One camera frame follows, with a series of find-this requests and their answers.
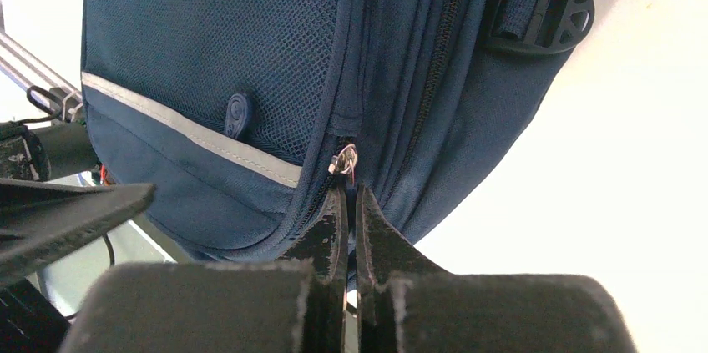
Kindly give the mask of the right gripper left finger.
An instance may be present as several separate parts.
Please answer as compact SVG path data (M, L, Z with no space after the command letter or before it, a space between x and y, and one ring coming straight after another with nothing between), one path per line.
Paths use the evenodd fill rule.
M346 192L278 259L129 263L89 289L63 352L342 352Z

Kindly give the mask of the navy blue student backpack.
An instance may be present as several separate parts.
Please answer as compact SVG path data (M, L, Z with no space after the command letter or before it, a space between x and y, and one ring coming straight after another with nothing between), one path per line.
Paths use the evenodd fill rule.
M412 242L500 163L594 0L83 0L88 135L201 260L271 260L348 181Z

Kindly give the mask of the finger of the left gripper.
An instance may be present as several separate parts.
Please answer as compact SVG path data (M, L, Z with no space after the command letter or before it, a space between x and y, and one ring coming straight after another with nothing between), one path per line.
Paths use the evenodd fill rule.
M1 180L1 286L23 280L142 214L152 184L78 187Z

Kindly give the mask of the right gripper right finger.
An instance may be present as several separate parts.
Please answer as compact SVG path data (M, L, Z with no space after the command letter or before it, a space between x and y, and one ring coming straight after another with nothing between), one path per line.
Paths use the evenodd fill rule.
M609 292L584 275L455 275L356 199L357 314L364 352L633 352Z

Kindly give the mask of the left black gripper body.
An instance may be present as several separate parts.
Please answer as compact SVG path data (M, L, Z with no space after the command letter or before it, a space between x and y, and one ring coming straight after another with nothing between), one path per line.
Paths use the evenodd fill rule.
M99 158L82 124L35 129L13 121L1 124L3 179L48 182L98 166Z

